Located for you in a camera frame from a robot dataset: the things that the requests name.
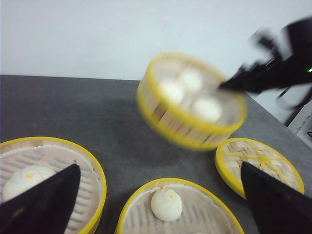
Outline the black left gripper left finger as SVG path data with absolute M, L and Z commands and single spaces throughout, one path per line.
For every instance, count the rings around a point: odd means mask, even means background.
M 0 205 L 2 234 L 63 234 L 73 212 L 80 167 L 72 164 Z

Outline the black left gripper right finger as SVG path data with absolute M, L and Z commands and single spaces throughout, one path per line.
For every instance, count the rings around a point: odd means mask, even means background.
M 241 167 L 246 200 L 261 234 L 310 234 L 312 199 L 248 162 Z

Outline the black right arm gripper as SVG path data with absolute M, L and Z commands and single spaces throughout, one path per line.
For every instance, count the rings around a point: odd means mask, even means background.
M 275 88 L 287 88 L 312 81 L 312 18 L 311 16 L 287 24 L 283 36 L 290 55 L 282 57 L 282 48 L 268 34 L 256 34 L 256 43 L 267 49 L 272 58 L 264 63 L 242 65 L 220 89 L 262 93 Z

